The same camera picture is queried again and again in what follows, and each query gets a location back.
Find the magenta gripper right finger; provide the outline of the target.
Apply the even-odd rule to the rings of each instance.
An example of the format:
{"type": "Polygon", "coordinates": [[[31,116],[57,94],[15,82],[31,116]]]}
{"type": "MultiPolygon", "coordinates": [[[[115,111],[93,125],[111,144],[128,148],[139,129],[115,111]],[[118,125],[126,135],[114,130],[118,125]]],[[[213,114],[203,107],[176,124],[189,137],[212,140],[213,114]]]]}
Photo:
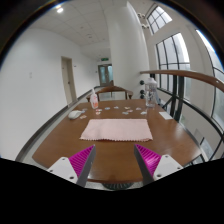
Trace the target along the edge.
{"type": "Polygon", "coordinates": [[[143,176],[143,185],[148,185],[182,169],[170,155],[160,156],[141,145],[134,145],[134,155],[143,176]]]}

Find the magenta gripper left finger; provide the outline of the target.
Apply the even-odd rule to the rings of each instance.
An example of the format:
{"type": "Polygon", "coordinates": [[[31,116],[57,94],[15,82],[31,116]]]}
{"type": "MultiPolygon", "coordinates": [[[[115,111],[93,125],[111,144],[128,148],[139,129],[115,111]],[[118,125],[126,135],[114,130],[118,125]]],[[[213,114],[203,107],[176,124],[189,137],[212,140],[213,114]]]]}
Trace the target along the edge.
{"type": "Polygon", "coordinates": [[[81,150],[71,157],[59,158],[48,172],[68,180],[78,186],[86,185],[90,169],[96,156],[94,145],[81,150]]]}

